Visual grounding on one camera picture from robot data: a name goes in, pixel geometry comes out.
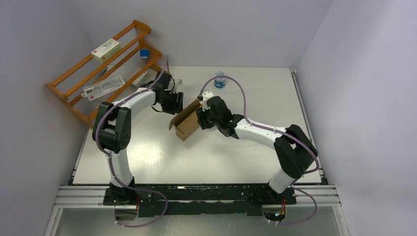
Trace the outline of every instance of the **blue object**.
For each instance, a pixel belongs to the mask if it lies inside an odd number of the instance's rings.
[[[149,57],[149,49],[142,49],[139,54],[141,55],[141,58],[148,58]]]
[[[222,71],[219,71],[219,72],[216,73],[216,76],[222,76],[222,75],[225,76],[226,73],[224,73]],[[225,85],[226,85],[226,78],[216,78],[216,79],[214,79],[214,86],[216,88],[221,89],[221,88],[224,88]]]

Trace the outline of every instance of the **gray wall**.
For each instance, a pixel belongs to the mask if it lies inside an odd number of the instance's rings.
[[[85,131],[45,83],[92,46],[64,0],[1,0],[0,43],[0,235],[43,235]]]
[[[133,19],[171,65],[295,68],[332,0],[70,0],[94,46]]]
[[[416,235],[417,2],[335,0],[298,68],[352,236]]]

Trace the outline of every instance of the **gray floor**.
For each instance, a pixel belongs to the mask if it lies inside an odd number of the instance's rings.
[[[286,222],[307,217],[313,208],[289,207]],[[126,224],[145,223],[136,219]],[[320,207],[310,221],[295,226],[268,224],[265,218],[244,214],[165,216],[143,228],[128,229],[114,224],[112,209],[65,209],[57,236],[338,236],[331,207]]]

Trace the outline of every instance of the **box flap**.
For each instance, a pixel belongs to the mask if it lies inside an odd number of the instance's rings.
[[[184,108],[180,113],[178,113],[174,118],[172,118],[169,126],[169,130],[171,130],[172,126],[181,124],[187,117],[189,117],[198,107],[200,107],[200,100],[194,100],[190,105]]]

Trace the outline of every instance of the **wooden rack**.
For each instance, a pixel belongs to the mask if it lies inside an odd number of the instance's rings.
[[[132,84],[133,81],[135,81],[147,69],[152,69],[155,71],[162,70],[162,68],[156,64],[156,62],[162,57],[161,52],[151,47],[144,39],[145,36],[151,32],[151,29],[148,25],[141,23],[137,20],[134,20],[133,23],[131,23],[125,29],[123,29],[118,34],[116,34],[113,37],[113,39],[119,40],[122,36],[130,32],[131,30],[135,30],[136,37],[134,37],[129,43],[127,43],[122,49],[120,49],[116,54],[114,54],[111,58],[109,58],[104,63],[98,64],[97,62],[96,64],[98,65],[94,66],[92,69],[92,72],[90,72],[87,76],[85,77],[82,76],[83,79],[80,80],[80,78],[76,78],[76,81],[78,82],[66,92],[59,90],[57,86],[63,83],[67,78],[73,75],[76,71],[83,68],[83,66],[85,66],[89,61],[91,61],[91,59],[93,59],[91,54],[88,54],[88,56],[83,58],[81,61],[79,61],[69,70],[67,70],[61,76],[56,78],[54,81],[46,84],[46,87],[75,115],[75,117],[77,117],[82,123],[87,125],[89,128],[92,128],[92,121],[94,121],[95,117],[97,116],[98,105],[99,103],[101,103],[101,101],[106,101],[106,102],[114,101],[117,98],[117,96],[119,96],[130,84]],[[124,65],[129,59],[131,59],[141,49],[149,49],[149,58],[144,61],[145,65],[142,66],[142,68],[136,68],[137,72],[135,70],[136,73],[131,77],[129,76],[130,78],[127,78],[125,80],[125,84],[121,88],[119,88],[118,90],[112,93],[107,94],[107,96],[104,96],[104,99],[101,99],[100,102],[95,101],[95,100],[90,101],[90,102],[86,101],[87,98],[83,98],[81,96],[81,93],[83,92],[82,87],[85,84],[87,84],[91,79],[96,78],[97,76],[99,76],[100,73],[103,73],[104,69],[108,65],[110,65],[113,61],[115,61],[123,53],[127,52],[128,49],[134,46],[135,44],[136,44],[136,47],[132,51],[130,51],[126,56],[121,58],[119,62],[113,65],[113,67],[111,67],[108,71],[106,71],[98,79],[96,79],[94,83],[100,82],[108,78],[113,72],[115,72],[122,65]],[[81,101],[85,103],[85,105],[83,106],[86,108],[77,110],[76,105],[79,104]]]

